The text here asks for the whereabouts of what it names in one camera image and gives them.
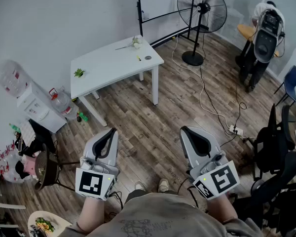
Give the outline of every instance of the person sitting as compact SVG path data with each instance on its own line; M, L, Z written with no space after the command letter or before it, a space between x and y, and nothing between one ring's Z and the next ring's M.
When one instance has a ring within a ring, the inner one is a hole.
M285 20L283 14L276 8L276 5L272 1L267 1L266 3L258 3L255 7L254 10L254 15L252 17L252 23L254 27L257 27L258 25L258 20L262 13L266 9L273 9L277 12L277 14L282 18L283 21L283 28L285 25ZM241 66L241 70L239 73L239 79L240 82L244 85L246 78L248 77L249 73L252 73L252 76L249 81L249 85L246 87L246 91L249 93L254 90L256 84L260 81L261 77L263 76L269 62L267 63L262 63L260 61L257 61L256 64L254 65L255 61L257 60L255 56L255 43L252 42L250 45L250 48L244 58L244 61Z
M208 214L169 190L161 179L158 193L148 193L141 182L135 184L125 207L104 224L104 201L87 197L78 221L60 237L262 237L261 230L248 218L238 219L226 195L207 201Z

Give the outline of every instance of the green bottle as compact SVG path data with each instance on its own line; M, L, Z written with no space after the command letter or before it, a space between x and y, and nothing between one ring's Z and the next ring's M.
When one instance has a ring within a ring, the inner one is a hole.
M78 112L79 116L84 120L84 121L88 121L88 117L83 115L83 113Z
M18 132L18 133L21 133L20 128L18 128L16 125L13 125L13 124L10 124L10 123L9 123L9 126L11 126L11 128L12 128L14 131L16 131L16 132Z

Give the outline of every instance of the wooden desk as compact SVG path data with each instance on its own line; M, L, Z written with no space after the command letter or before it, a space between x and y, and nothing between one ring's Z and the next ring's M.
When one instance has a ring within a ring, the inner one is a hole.
M39 218L39 217L42 217L45 220L48 220L51 223L56 224L56 226L54 226L55 227L54 232L52 232L52 233L46 232L46 235L48 237L57 237L58 235L60 235L64 231L64 229L67 226L71 226L70 222L64 220L63 218L61 218L61 217L59 217L59 216L57 216L55 214L52 214L51 212L48 212L48 211L36 211L36 212L33 212L30 215L29 220L28 220L29 233L30 233L30 230L32 230L31 225L36 225L35 220L37 218Z
M237 29L241 33L241 35L243 37L245 37L246 40L247 40L246 45L243 48L243 50L241 52L241 55L240 55L242 58L244 58L245 57L245 54L247 52L247 49L248 49L250 43L253 40L253 35L255 34L255 31L256 30L253 27L251 27L251 26L246 26L246 25L242 25L242 24L239 24L237 26ZM275 51L274 57L278 57L278 56L280 56L279 51Z

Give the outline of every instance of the white table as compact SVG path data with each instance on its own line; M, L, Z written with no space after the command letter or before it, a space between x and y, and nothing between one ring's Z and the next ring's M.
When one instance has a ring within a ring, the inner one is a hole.
M164 61L144 39L139 49L130 46L116 50L131 44L132 38L101 47L71 62L71 98L78 97L103 126L107 123L86 100L85 95L92 93L96 99L99 99L96 90L107 85L136 74L139 74L140 80L143 80L143 72L151 70L152 102L158 104L158 65ZM74 77L77 69L85 70L81 78Z
M52 233L45 232L48 237L57 237L65 230L66 227L72 225L67 220L64 220L63 218L61 218L61 217L59 217L59 216L57 216L57 215L55 215L55 214L53 214L51 212L48 212L48 211L36 211L36 212L33 212L30 215L29 220L28 220L29 233L30 233L30 230L32 230L31 225L36 226L35 220L37 218L39 218L39 217L42 217L45 220L50 221L52 224L56 224L56 226L54 226L55 227L54 232L52 232Z

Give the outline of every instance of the gray shirt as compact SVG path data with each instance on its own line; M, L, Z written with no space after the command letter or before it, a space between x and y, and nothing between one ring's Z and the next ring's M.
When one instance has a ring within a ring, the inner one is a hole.
M150 193L127 202L110 222L86 235L77 224L60 237L262 237L251 220L232 219L221 224L181 196Z

